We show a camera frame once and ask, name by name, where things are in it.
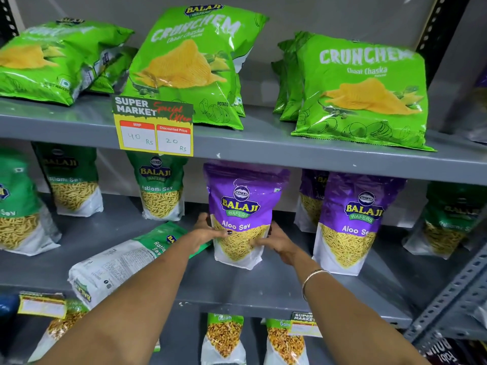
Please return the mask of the person's left hand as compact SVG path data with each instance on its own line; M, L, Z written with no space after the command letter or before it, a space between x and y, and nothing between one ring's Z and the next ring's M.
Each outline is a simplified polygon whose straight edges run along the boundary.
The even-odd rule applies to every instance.
M193 230L186 234L186 240L191 255L196 254L202 245L210 242L211 239L211 227L208 223L210 214L200 213L198 219L193 227Z

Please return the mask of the person's right hand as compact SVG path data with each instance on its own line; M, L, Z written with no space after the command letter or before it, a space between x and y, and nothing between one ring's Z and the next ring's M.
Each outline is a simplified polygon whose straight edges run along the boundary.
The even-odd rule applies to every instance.
M277 224L276 221L272 221L267 237L273 238L275 242L275 246L273 248L267 248L277 252L285 264L294 266L295 259L301 249L287 236L286 233L283 232L282 228ZM253 239L251 239L249 242L250 245L253 246Z

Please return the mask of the purple sev pouch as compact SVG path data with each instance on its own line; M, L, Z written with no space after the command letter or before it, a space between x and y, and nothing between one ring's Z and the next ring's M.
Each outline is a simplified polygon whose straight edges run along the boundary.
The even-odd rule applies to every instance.
M329 273L358 276L385 211L406 182L400 177L330 172L313 260Z
M324 170L302 169L301 171L301 185L294 220L301 232L315 233L317 230L329 174Z
M231 231L213 239L216 261L252 270L262 261L263 247L251 240L268 235L273 208L289 183L290 172L273 165L211 161L203 165L211 226Z

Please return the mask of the person's left forearm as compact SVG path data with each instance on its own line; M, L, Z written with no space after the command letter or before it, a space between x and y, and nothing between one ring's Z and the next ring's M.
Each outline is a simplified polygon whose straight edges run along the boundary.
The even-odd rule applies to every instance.
M186 235L80 319L37 365L147 365L190 253Z

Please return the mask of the person's right forearm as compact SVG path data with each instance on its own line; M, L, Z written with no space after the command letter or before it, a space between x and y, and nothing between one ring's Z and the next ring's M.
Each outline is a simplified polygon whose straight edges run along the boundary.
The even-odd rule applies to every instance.
M320 269L302 250L293 267L301 284ZM332 276L312 277L305 295L337 365L429 365L396 329Z

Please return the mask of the thin metal bangle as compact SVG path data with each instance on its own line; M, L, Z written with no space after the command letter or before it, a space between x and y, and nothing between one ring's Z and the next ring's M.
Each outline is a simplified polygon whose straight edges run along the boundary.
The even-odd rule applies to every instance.
M312 277L314 277L314 276L316 276L316 275L319 275L319 274L322 274L322 273L325 273L325 274L327 274L327 275L329 275L329 276L332 276L332 274L331 274L329 271L327 271L327 270L325 270L325 269L321 269L321 268L320 268L320 269L314 270L312 273L310 273L310 274L309 274L309 275L308 275L308 276L305 278L304 282L302 283L302 285L301 285L301 294L302 294L302 298L303 298L303 299L304 299L306 302L308 302L308 300L307 300L307 298L306 298L306 295L305 295L305 290L306 290L306 285L307 285L307 283L310 281L310 279L311 279Z

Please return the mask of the green sev pouch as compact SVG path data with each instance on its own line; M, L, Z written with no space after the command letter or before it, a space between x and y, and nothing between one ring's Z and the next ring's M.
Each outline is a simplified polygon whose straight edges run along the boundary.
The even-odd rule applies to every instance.
M125 151L133 167L147 220L179 221L185 213L184 166L187 158Z
M60 247L61 236L29 176L25 156L0 147L0 250L36 256Z
M59 215L89 217L103 212L95 147L40 141L32 145Z
M174 222L129 239L73 265L68 282L76 297L92 310L155 258L161 256L187 230Z
M416 256L448 259L487 216L487 186L431 181L426 197L403 247Z

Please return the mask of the small yellow price tag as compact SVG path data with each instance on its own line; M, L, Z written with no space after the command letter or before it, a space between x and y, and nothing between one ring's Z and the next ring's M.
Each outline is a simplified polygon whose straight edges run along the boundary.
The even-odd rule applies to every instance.
M291 336L310 336L322 338L320 329L312 313L292 312L288 334Z
M63 293L35 293L21 291L18 314L64 319L67 313L66 299Z

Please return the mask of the grey metal shelf rack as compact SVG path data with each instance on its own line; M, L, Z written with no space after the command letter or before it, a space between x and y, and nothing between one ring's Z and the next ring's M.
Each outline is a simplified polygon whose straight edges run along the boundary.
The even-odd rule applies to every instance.
M417 48L435 0L0 0L0 46L26 27L61 17L108 21L134 29L139 44L156 18L169 6L222 3L259 11L271 17L241 75L247 116L243 131L198 125L195 155L186 173L187 214L181 224L189 227L206 209L202 176L204 159L279 165L292 170L283 196L286 209L295 205L299 168L409 178L406 189L386 214L364 268L357 277L338 276L352 293L391 324L405 329L428 304L427 289L440 274L471 251L461 248L448 260L414 256L404 250L405 228L414 224L424 202L426 181L439 180L441 171L456 155L434 139L427 144L437 152L379 147L344 141L321 141L291 136L293 123L281 122L272 106L277 82L270 61L277 58L277 42L296 30L310 30L337 37ZM54 141L100 149L101 190L105 212L89 218L54 216L63 232L62 247L36 257L0 251L0 292L22 290L71 294L67 282L71 265L156 225L144 220L141 202L128 159L118 149L111 101L85 94L71 107L0 98L0 144L23 150L33 167L31 175L46 192L46 183L35 161L30 141ZM459 158L466 159L462 153ZM458 339L487 340L487 330L471 318L487 299L487 269L451 307L436 334Z

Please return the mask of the green-topped fried snack pouch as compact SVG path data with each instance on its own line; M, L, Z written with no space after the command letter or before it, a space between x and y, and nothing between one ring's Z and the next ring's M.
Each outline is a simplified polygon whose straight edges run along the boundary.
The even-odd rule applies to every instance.
M303 336L290 335L290 320L263 318L266 325L264 365L310 365Z
M240 315L208 313L201 365L247 365L246 351L240 340L243 324L244 317Z
M45 353L86 313L89 312L82 301L78 299L65 299L66 315L63 319L54 318L40 338L35 350L30 355L28 363L40 360Z

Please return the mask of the yellow and green price tag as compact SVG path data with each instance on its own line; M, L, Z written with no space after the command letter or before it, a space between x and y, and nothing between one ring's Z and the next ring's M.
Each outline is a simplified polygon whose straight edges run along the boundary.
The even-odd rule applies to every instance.
M192 104L112 95L119 148L193 157Z

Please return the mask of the neighbouring grey metal rack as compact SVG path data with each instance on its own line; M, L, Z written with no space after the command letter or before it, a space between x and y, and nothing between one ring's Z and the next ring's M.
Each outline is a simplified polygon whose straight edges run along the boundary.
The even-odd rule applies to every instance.
M487 185L487 145L454 134L454 126L466 120L466 96L487 66L487 0L435 0L417 43L426 62L429 91L428 139L456 155L441 171L440 181ZM466 153L466 159L459 158ZM465 258L440 274L427 289L428 304L410 327L405 338L419 348L441 337L436 334L441 321L462 300L464 290L487 269L487 232L474 227L472 238L479 245Z

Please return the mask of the dark brown snack packet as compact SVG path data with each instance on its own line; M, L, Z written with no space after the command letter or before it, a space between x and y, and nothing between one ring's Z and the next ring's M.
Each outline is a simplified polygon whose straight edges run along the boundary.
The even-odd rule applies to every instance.
M423 357L431 365L487 365L487 342L441 338Z

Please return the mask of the dark blue snack packet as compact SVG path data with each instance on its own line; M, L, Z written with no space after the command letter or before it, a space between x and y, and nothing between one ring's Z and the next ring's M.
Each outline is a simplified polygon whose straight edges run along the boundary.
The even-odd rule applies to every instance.
M0 294L0 322L8 321L16 315L20 305L17 294Z

